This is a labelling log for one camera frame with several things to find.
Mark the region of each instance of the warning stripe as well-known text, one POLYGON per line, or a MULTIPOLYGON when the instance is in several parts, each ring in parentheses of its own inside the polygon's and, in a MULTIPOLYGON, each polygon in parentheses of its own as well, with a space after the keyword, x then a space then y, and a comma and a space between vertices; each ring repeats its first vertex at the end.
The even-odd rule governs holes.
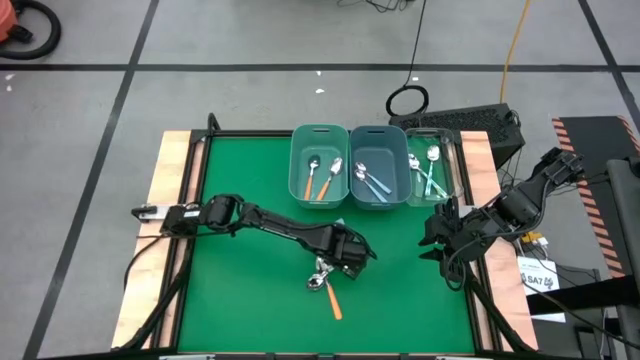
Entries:
MULTIPOLYGON (((622 123, 627 128, 627 132, 631 137, 636 150, 640 153, 640 143, 633 136, 633 130, 629 123, 622 117, 619 117, 622 120, 622 123)), ((551 123, 553 124, 554 130, 556 131, 556 136, 558 137, 558 141, 560 142, 560 148, 567 151, 575 152, 575 149, 571 145, 571 137, 569 133, 564 127, 564 123, 560 119, 551 119, 551 123)), ((613 247, 613 242, 609 239, 609 232, 607 231, 607 227, 604 223, 604 220, 600 216, 600 210, 598 210, 598 205, 596 201, 593 199, 593 193, 588 188, 589 183, 586 180, 580 180, 577 182, 578 193, 580 194, 580 199, 582 200, 582 205, 589 216, 589 222, 591 223, 591 228, 596 235, 596 239, 598 240, 598 245, 600 245, 600 250, 602 251, 602 255, 604 256, 604 260, 607 263, 607 267, 609 268, 609 274, 612 277, 622 277, 625 276, 622 265, 618 260, 618 254, 616 253, 615 248, 613 247)))

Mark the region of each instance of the green table surface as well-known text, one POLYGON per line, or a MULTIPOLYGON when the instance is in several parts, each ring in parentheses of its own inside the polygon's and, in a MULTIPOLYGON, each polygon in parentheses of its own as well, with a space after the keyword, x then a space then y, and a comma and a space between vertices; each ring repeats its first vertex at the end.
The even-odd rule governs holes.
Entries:
POLYGON ((246 201, 314 223, 343 219, 378 254, 357 280, 330 275, 344 318, 326 289, 306 281, 314 256, 296 242, 243 229, 196 241, 179 339, 182 352, 472 353, 465 295, 438 263, 418 259, 432 207, 364 211, 348 197, 334 210, 301 208, 288 191, 290 138, 214 138, 203 199, 246 201))

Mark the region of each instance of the wooden frame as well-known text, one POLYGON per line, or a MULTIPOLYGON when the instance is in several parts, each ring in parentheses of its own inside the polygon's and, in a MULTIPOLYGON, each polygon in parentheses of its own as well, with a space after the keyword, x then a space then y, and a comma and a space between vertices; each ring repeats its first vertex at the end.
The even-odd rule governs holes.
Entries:
MULTIPOLYGON (((462 132, 461 136, 471 194, 476 204, 484 204, 500 191, 487 134, 484 132, 462 132)), ((164 133, 149 191, 149 203, 166 205, 177 203, 190 138, 190 131, 167 131, 164 133)), ((202 151, 203 144, 200 142, 196 145, 194 164, 200 164, 202 151)), ((188 201, 194 200, 199 171, 199 166, 192 167, 188 201)), ((140 235, 157 234, 160 224, 161 221, 158 220, 141 225, 140 235)), ((139 239, 136 253, 149 241, 148 239, 139 239)), ((167 261, 169 242, 169 239, 161 240, 133 266, 112 342, 114 347, 128 341, 156 305, 167 261)), ((184 242, 178 246, 174 275, 179 268, 184 246, 184 242)), ((521 338, 531 347, 537 348, 533 323, 529 315, 524 286, 520 279, 513 247, 500 239, 489 249, 485 260, 496 306, 521 338)), ((485 350, 492 350, 486 312, 478 301, 476 303, 482 347, 485 350)), ((175 299, 165 313, 160 338, 161 347, 170 345, 174 313, 175 299)), ((509 349, 504 339, 502 339, 502 346, 505 350, 509 349)))

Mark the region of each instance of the gray floor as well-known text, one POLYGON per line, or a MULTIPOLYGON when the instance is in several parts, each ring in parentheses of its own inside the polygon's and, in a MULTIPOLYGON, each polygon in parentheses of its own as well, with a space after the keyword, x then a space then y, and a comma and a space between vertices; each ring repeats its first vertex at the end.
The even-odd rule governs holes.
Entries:
MULTIPOLYGON (((34 64, 127 64, 149 0, 46 0, 64 25, 60 47, 34 64)), ((523 1, 430 0, 416 62, 504 62, 523 1)), ((333 0, 160 0, 141 64, 408 63, 421 2, 379 14, 333 0)), ((590 0, 618 64, 639 65, 634 0, 590 0)), ((25 22, 46 29, 37 14, 25 22)), ((0 69, 15 62, 0 60, 0 69)), ((514 64, 606 65, 577 1, 534 1, 514 64)), ((0 349, 21 358, 49 287, 98 143, 123 79, 118 71, 0 70, 0 349)), ((291 129, 309 122, 354 127, 388 120, 384 102, 405 71, 137 72, 95 189, 40 356, 109 349, 122 275, 138 224, 128 215, 149 189, 162 132, 291 129)), ((430 110, 498 102, 499 72, 416 72, 430 110)), ((640 74, 624 79, 640 94, 640 74)), ((512 73, 506 100, 528 142, 519 177, 558 145, 552 117, 623 115, 609 72, 512 73)), ((415 107, 411 95, 397 111, 415 107)), ((560 263, 603 257, 575 193, 553 197, 540 227, 560 263)))

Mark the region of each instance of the plastic bin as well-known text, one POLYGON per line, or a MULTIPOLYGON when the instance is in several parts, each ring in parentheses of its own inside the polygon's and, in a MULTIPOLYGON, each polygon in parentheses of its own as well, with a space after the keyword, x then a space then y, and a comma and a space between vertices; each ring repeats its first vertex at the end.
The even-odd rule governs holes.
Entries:
POLYGON ((427 180, 419 171, 411 171, 411 195, 407 203, 411 206, 433 206, 444 202, 452 196, 462 193, 462 185, 456 183, 452 173, 453 159, 453 133, 447 129, 418 128, 407 130, 407 143, 409 153, 413 154, 420 162, 420 168, 429 173, 430 161, 427 151, 431 146, 437 146, 440 151, 439 158, 433 162, 431 178, 440 186, 447 196, 439 194, 434 186, 431 186, 430 195, 425 195, 427 180))
POLYGON ((289 163, 289 192, 300 206, 310 209, 332 209, 349 194, 349 133, 338 125, 308 124, 293 132, 289 163), (305 200, 309 179, 309 159, 318 156, 319 166, 313 172, 311 196, 305 200), (323 200, 316 200, 322 186, 329 179, 333 160, 342 158, 340 173, 333 176, 323 200))
POLYGON ((395 126, 361 126, 351 132, 349 177, 351 193, 356 204, 365 210, 388 210, 407 200, 411 195, 411 176, 408 161, 407 137, 395 126), (367 182, 385 199, 381 202, 363 181, 355 176, 355 164, 363 163, 367 173, 384 184, 384 192, 370 176, 367 182))

